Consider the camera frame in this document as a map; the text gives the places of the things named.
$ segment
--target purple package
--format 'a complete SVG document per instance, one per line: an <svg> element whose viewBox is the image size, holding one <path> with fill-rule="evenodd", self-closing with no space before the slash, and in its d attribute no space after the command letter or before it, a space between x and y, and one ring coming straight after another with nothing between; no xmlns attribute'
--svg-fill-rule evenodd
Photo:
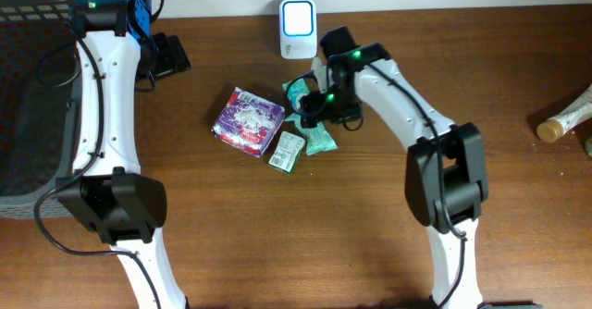
<svg viewBox="0 0 592 309"><path fill-rule="evenodd" d="M259 157L274 138L284 116L282 106L235 87L212 132L221 141Z"/></svg>

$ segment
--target green object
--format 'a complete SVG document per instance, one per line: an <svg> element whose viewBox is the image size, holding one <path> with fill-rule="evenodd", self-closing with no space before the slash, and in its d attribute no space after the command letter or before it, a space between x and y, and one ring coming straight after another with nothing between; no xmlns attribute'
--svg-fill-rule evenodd
<svg viewBox="0 0 592 309"><path fill-rule="evenodd" d="M302 137L286 131L281 132L276 151L269 159L269 165L281 172L291 174L296 167L296 162L300 157L304 144Z"/></svg>
<svg viewBox="0 0 592 309"><path fill-rule="evenodd" d="M283 88L284 91L286 91L288 84L284 83ZM288 99L292 103L292 107L298 109L298 107L294 105L298 103L302 96L308 94L309 92L310 91L308 87L306 87L306 83L303 79L294 82L288 91ZM294 125L296 125L296 129L298 129L298 132L300 132L306 138L307 155L314 155L319 152L327 152L337 149L337 144L331 137L331 134L327 132L323 123L318 123L316 128L313 129L304 129L300 123L300 117L300 115L294 113L288 116L288 118L286 118L284 121L293 121Z"/></svg>
<svg viewBox="0 0 592 309"><path fill-rule="evenodd" d="M590 157L592 157L592 137L586 140L586 152Z"/></svg>

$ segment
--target teal plastic bag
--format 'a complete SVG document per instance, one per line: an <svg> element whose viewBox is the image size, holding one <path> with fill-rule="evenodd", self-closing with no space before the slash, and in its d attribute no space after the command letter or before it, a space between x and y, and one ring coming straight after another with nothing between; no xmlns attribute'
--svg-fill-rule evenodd
<svg viewBox="0 0 592 309"><path fill-rule="evenodd" d="M284 92L288 88L288 84L284 83L283 85ZM292 103L292 107L298 108L297 105L300 101L300 98L307 95L310 92L306 83L303 79L300 79L290 87L288 91L288 99ZM318 123L316 128L314 129L305 129L300 124L300 115L298 114L291 114L288 116L284 121L293 121L294 125L296 125L296 129L306 138L306 154L313 155L319 152L326 152L336 150L337 144L331 137L331 134L325 129L325 125L323 123Z"/></svg>

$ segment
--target black basket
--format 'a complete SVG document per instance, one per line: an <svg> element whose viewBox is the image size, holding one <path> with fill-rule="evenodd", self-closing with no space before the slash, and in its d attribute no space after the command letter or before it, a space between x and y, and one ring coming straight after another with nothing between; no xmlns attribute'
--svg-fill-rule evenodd
<svg viewBox="0 0 592 309"><path fill-rule="evenodd" d="M32 218L41 195L67 176L78 137L80 79L50 88L35 79L43 55L74 37L65 28L74 0L0 0L0 217ZM49 59L48 83L76 69L75 47ZM60 202L43 217L70 216Z"/></svg>

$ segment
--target brown surface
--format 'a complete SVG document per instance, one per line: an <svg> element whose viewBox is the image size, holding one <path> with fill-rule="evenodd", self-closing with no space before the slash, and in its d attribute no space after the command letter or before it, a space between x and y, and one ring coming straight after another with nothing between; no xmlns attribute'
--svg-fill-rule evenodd
<svg viewBox="0 0 592 309"><path fill-rule="evenodd" d="M487 148L490 196L477 233L487 301L545 308L592 302L590 122L554 144L535 128L592 80L592 6L322 15L380 41L446 116L473 121ZM277 19L172 19L193 69L137 95L142 173L169 200L166 247L191 307L344 308L426 298L426 231L403 196L405 153L369 108L339 149L303 156L292 176L217 141L210 127L234 86L281 102L309 68L278 54ZM72 247L103 248L72 219L47 222ZM0 307L133 308L115 258L67 256L32 221L0 222Z"/></svg>

